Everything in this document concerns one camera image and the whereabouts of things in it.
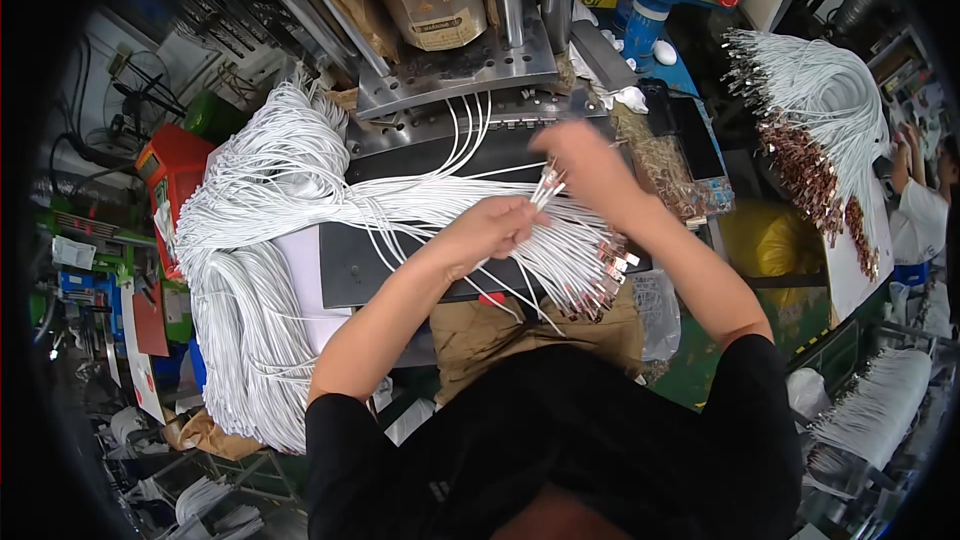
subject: black work surface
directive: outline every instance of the black work surface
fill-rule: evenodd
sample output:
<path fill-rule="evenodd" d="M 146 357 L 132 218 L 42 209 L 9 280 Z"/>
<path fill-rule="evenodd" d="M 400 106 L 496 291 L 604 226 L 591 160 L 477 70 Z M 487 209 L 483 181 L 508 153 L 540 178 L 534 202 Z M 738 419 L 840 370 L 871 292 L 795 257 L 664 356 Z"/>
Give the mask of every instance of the black work surface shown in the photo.
<path fill-rule="evenodd" d="M 614 137 L 608 119 L 596 117 L 593 123 L 607 138 Z M 527 150 L 534 131 L 526 127 L 489 130 L 480 148 L 458 174 L 482 174 L 544 161 L 544 155 L 532 154 Z M 356 159 L 346 170 L 346 181 L 355 184 L 381 177 L 433 172 L 447 161 L 452 143 L 453 138 L 435 139 Z M 501 182 L 537 182 L 540 171 L 539 167 L 530 167 L 493 175 L 487 179 Z M 373 236 L 380 242 L 378 233 L 374 232 Z M 397 238 L 407 255 L 423 246 L 407 234 L 397 234 Z M 391 258 L 382 244 L 380 249 L 384 255 Z M 633 253 L 640 258 L 640 264 L 631 267 L 628 272 L 651 269 L 650 258 L 638 251 Z M 319 268 L 323 306 L 327 309 L 366 305 L 391 273 L 380 260 L 366 230 L 335 222 L 319 224 Z M 484 270 L 510 288 L 527 293 L 521 270 L 512 258 L 491 259 L 484 265 Z M 479 271 L 470 274 L 470 279 L 484 292 L 503 291 L 500 284 Z M 540 287 L 533 276 L 531 284 L 534 289 Z M 474 300 L 478 295 L 473 286 L 460 280 L 453 283 L 446 294 L 443 294 L 441 302 Z"/>

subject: sticker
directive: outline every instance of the sticker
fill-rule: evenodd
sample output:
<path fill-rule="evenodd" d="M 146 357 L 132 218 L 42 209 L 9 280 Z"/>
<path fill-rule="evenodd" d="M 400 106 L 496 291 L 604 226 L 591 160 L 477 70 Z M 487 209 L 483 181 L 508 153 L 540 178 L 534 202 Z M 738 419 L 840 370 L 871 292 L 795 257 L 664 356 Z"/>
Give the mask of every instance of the sticker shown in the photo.
<path fill-rule="evenodd" d="M 425 51 L 462 47 L 477 36 L 471 10 L 463 8 L 452 16 L 410 23 L 415 45 Z"/>
<path fill-rule="evenodd" d="M 174 287 L 163 288 L 163 315 L 167 318 L 167 323 L 182 323 L 184 321 L 181 294 Z"/>

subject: white paper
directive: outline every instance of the white paper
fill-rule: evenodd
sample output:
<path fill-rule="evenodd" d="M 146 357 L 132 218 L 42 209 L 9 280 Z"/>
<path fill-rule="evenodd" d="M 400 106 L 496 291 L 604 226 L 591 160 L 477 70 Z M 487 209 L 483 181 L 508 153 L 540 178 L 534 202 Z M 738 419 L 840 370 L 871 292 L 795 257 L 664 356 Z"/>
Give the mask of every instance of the white paper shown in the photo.
<path fill-rule="evenodd" d="M 271 240 L 287 260 L 294 294 L 305 319 L 310 348 L 318 355 L 333 333 L 340 329 L 353 311 L 350 308 L 324 308 L 320 283 L 320 227 L 311 226 Z"/>
<path fill-rule="evenodd" d="M 166 425 L 163 419 L 161 397 L 157 394 L 157 386 L 151 384 L 147 377 L 154 377 L 154 365 L 150 361 L 150 354 L 140 352 L 137 343 L 137 326 L 134 324 L 134 283 L 127 281 L 120 286 L 120 304 L 123 305 L 124 340 L 126 341 L 126 361 L 129 364 L 129 377 L 133 380 L 133 387 L 137 390 L 137 403 L 140 409 L 152 415 L 161 424 Z"/>
<path fill-rule="evenodd" d="M 93 244 L 78 242 L 63 235 L 55 235 L 52 249 L 54 263 L 80 268 L 81 270 L 93 268 L 93 257 L 97 253 L 97 247 Z"/>
<path fill-rule="evenodd" d="M 163 315 L 167 323 L 181 323 L 184 313 L 181 310 L 180 292 L 174 287 L 163 288 Z"/>

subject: red box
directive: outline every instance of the red box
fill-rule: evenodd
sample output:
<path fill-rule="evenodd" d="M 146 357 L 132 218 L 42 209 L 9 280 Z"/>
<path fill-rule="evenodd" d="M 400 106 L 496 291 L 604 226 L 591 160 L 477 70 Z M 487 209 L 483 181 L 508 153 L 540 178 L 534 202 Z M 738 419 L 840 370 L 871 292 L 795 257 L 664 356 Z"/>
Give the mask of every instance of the red box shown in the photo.
<path fill-rule="evenodd" d="M 174 230 L 177 229 L 184 202 L 204 182 L 207 156 L 212 150 L 213 144 L 210 142 L 173 123 L 167 123 L 153 134 L 136 160 L 136 172 L 150 188 L 153 212 L 157 212 L 158 205 L 163 201 L 170 201 L 170 217 L 174 222 Z M 156 245 L 167 279 L 184 281 L 184 276 L 177 270 L 178 263 L 171 258 L 160 230 L 156 231 Z"/>

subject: person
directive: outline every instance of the person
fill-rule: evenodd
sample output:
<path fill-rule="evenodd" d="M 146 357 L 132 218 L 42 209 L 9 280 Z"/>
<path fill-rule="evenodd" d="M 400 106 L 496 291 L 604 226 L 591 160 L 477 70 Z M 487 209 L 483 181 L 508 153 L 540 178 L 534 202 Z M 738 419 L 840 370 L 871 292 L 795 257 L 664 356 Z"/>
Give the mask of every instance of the person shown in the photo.
<path fill-rule="evenodd" d="M 960 154 L 953 136 L 937 147 L 938 188 L 929 187 L 917 129 L 902 126 L 891 176 L 899 206 L 890 213 L 890 241 L 894 265 L 917 266 L 935 257 L 947 244 L 951 189 L 960 181 Z M 912 163 L 913 175 L 910 174 Z"/>
<path fill-rule="evenodd" d="M 395 446 L 364 401 L 453 281 L 549 224 L 524 197 L 486 198 L 318 356 L 305 416 L 309 537 L 786 538 L 803 463 L 786 361 L 756 296 L 593 126 L 552 126 L 532 150 L 556 157 L 572 197 L 662 265 L 717 343 L 702 412 L 575 341 L 554 342 L 501 359 Z"/>

